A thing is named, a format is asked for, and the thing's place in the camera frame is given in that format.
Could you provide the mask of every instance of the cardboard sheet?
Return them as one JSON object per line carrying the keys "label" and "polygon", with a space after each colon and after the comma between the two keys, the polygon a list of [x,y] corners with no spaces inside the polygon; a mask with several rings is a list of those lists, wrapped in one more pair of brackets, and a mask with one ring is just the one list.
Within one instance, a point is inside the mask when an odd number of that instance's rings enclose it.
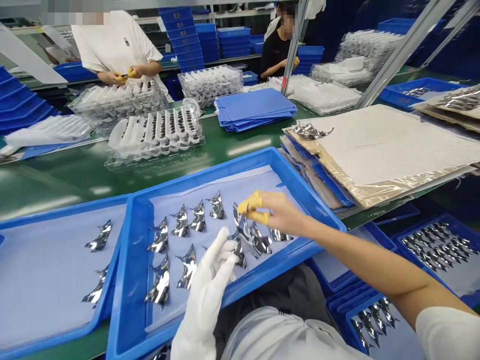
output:
{"label": "cardboard sheet", "polygon": [[480,142],[385,105],[301,120],[334,128],[319,143],[357,185],[416,176],[480,160]]}

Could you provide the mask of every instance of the glove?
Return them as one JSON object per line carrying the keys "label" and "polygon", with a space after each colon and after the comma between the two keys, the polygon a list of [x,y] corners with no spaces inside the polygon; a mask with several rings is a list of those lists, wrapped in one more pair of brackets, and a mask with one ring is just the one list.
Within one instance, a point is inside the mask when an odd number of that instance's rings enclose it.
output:
{"label": "glove", "polygon": [[214,329],[219,317],[222,297],[238,256],[232,254],[237,246],[227,241],[229,230],[222,227],[200,261],[190,287],[185,316],[171,344],[171,360],[215,360]]}

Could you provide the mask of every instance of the factory worktable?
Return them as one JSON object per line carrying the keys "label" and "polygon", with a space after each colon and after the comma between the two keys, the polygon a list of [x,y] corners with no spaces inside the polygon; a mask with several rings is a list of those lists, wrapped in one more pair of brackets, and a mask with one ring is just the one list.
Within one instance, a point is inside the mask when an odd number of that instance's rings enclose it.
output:
{"label": "factory worktable", "polygon": [[[445,79],[445,76],[438,74],[434,76],[422,71],[398,75],[392,84],[426,76]],[[291,119],[243,133],[225,131],[219,126],[215,115],[205,117],[202,119],[205,145],[152,165],[109,171],[104,166],[107,160],[106,141],[1,165],[0,221],[133,193],[265,147],[278,148],[281,143],[279,136],[283,134],[282,129],[295,124],[297,119],[318,116],[300,104],[297,104],[297,107],[298,112]],[[207,115],[212,113],[213,109],[206,111]],[[433,188],[417,193],[415,197],[431,190]],[[406,201],[407,199],[399,199],[384,207],[364,210],[344,219],[343,222],[351,230],[397,208]],[[88,336],[38,352],[25,359],[91,359],[105,352],[108,332],[109,321],[106,320]]]}

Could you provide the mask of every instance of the finger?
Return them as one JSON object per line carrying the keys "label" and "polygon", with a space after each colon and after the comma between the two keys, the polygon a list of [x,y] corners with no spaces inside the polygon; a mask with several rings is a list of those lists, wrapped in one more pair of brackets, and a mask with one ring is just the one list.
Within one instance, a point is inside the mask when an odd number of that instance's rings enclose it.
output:
{"label": "finger", "polygon": [[220,252],[222,246],[227,241],[228,236],[229,236],[229,229],[226,226],[222,227],[218,232],[216,239],[213,240],[210,247],[206,251],[205,255],[203,255],[201,262],[208,266],[212,266],[212,264],[215,261],[215,258],[217,257],[217,254]]}

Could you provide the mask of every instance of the stacked plastic trays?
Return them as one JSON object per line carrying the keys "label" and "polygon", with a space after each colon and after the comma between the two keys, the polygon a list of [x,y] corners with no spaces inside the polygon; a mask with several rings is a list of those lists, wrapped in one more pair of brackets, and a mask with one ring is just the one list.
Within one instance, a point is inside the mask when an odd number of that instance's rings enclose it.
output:
{"label": "stacked plastic trays", "polygon": [[319,64],[324,56],[325,48],[323,46],[299,46],[298,59],[300,63],[293,72],[296,74],[310,74],[313,64]]}
{"label": "stacked plastic trays", "polygon": [[192,10],[189,7],[165,7],[159,8],[158,12],[182,73],[205,69]]}
{"label": "stacked plastic trays", "polygon": [[240,58],[250,55],[250,28],[245,26],[218,29],[222,58]]}
{"label": "stacked plastic trays", "polygon": [[217,38],[217,27],[214,23],[195,24],[200,47],[203,52],[203,60],[206,63],[214,63],[220,60],[219,40]]}
{"label": "stacked plastic trays", "polygon": [[42,100],[0,66],[0,135],[27,128],[56,114],[46,100]]}

